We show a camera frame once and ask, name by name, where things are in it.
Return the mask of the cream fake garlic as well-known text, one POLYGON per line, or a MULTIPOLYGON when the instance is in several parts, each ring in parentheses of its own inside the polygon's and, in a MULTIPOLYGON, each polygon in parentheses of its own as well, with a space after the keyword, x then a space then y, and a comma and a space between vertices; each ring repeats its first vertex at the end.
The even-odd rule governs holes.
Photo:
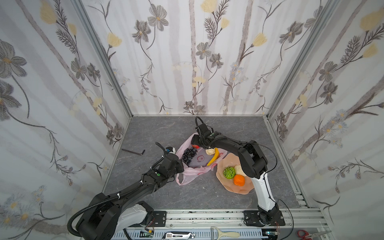
POLYGON ((206 154, 209 156, 213 156, 216 154, 216 150, 215 149, 207 149, 206 154))

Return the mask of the pink plastic bag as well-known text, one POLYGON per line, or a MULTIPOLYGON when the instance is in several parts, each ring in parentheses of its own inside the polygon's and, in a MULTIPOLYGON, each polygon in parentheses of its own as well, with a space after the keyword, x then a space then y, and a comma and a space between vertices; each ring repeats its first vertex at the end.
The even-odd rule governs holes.
MULTIPOLYGON (((191 140, 193 135, 192 134, 177 150, 176 155, 179 157, 179 159, 182 161, 182 155, 184 151, 188 148, 191 148, 191 140)), ((211 160, 213 156, 209 156, 206 154, 206 150, 203 148, 197 149, 197 155, 192 159, 192 162, 189 166, 183 163, 184 165, 184 172, 176 175, 176 182, 179 186, 185 186, 189 183, 191 183, 194 179, 197 177, 208 173, 209 171, 213 171, 215 166, 224 159, 224 157, 227 155, 227 151, 218 149, 220 152, 219 158, 211 165, 207 166, 207 163, 211 160)))

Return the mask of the pink scalloped plate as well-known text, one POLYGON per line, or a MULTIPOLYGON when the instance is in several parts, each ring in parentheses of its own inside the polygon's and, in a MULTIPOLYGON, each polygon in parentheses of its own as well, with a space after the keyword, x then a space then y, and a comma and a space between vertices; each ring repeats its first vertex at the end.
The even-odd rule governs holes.
POLYGON ((234 154, 228 154, 218 163, 216 176, 229 192, 247 195, 254 189, 251 178, 244 173, 240 159, 234 154))

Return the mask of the orange fake tangerine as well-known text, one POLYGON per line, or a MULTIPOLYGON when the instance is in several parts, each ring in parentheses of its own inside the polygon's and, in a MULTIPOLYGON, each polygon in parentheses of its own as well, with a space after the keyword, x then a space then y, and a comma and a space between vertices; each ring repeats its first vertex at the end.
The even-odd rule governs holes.
POLYGON ((246 179, 241 175, 235 175, 233 178, 234 185, 242 187, 245 185, 246 179))

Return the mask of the cream fake pear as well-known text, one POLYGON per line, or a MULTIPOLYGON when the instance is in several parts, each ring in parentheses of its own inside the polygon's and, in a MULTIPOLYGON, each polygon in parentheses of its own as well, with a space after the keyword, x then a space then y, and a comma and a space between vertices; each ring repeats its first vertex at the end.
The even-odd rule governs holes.
POLYGON ((236 175, 241 175, 243 177, 246 177, 247 175, 244 173, 243 169, 242 169, 242 166, 241 165, 236 165, 234 167, 235 169, 235 172, 236 172, 236 175))

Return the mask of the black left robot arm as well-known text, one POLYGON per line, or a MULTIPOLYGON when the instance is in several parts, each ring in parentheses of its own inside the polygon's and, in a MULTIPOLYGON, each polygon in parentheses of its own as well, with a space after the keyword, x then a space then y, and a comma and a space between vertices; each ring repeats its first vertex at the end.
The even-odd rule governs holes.
POLYGON ((70 217, 68 232, 85 240, 110 240, 124 211, 139 204, 140 199, 156 192, 183 171, 183 163, 177 155, 164 155, 152 169, 142 174, 138 182, 108 196, 103 193, 96 195, 87 207, 70 217))

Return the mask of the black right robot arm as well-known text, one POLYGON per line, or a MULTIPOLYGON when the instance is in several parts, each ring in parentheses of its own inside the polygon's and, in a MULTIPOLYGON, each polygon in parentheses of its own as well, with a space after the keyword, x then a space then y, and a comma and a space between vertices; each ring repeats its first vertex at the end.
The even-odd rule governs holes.
POLYGON ((268 160, 256 141, 238 141, 215 132, 205 123, 196 124, 197 134, 192 145, 204 149, 219 148, 239 157, 243 172, 251 179, 258 198, 258 210, 254 217, 245 216, 249 226, 285 226, 278 202, 274 199, 268 181, 268 160))

